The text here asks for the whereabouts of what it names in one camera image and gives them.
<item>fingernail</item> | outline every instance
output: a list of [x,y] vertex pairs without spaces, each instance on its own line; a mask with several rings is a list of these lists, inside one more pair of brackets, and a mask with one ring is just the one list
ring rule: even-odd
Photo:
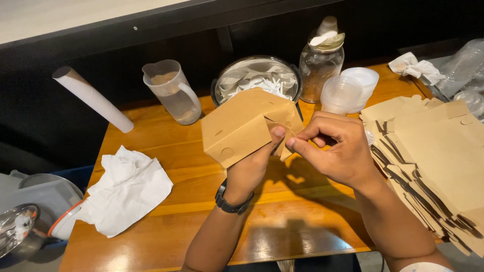
[[284,136],[286,134],[286,130],[283,127],[278,126],[274,129],[274,134],[281,137],[281,136]]
[[291,146],[294,144],[294,142],[295,142],[295,141],[296,141],[296,139],[294,139],[294,138],[289,138],[289,140],[287,140],[287,141],[286,141],[286,145],[287,145],[288,147],[291,147]]

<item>stack of flat kraft boxes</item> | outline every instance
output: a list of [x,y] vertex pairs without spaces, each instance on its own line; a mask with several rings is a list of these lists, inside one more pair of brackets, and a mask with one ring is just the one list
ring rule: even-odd
[[361,111],[388,186],[436,236],[484,256],[484,124],[463,101],[397,97]]

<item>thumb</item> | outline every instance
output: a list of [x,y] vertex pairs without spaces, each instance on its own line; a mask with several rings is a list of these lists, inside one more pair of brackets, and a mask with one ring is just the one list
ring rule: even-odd
[[315,148],[307,141],[299,138],[289,138],[286,141],[286,146],[294,150],[297,154],[301,155],[316,168],[320,168],[321,163],[325,163],[325,151]]
[[271,129],[272,141],[265,146],[261,147],[257,151],[257,156],[269,157],[274,149],[279,145],[284,136],[286,130],[282,126],[277,126]]

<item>glass jar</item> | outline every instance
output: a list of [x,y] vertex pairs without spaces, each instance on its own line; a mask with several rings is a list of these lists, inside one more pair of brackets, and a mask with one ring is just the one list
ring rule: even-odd
[[301,99],[313,104],[319,102],[324,82],[339,75],[345,60],[344,33],[338,33],[335,37],[312,46],[309,43],[315,34],[316,31],[309,36],[299,59],[299,71],[303,78]]

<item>black wall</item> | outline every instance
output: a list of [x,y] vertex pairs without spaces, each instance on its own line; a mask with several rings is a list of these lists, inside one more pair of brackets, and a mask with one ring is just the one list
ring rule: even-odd
[[216,30],[127,47],[0,74],[0,171],[32,174],[92,165],[107,122],[51,78],[70,65],[114,105],[153,99],[141,67],[175,59],[194,89],[207,89],[232,61],[279,56],[297,65],[309,32],[327,15],[346,33],[345,62],[393,57],[397,49],[484,36],[484,3],[467,1],[346,0],[229,26],[233,54],[221,50]]

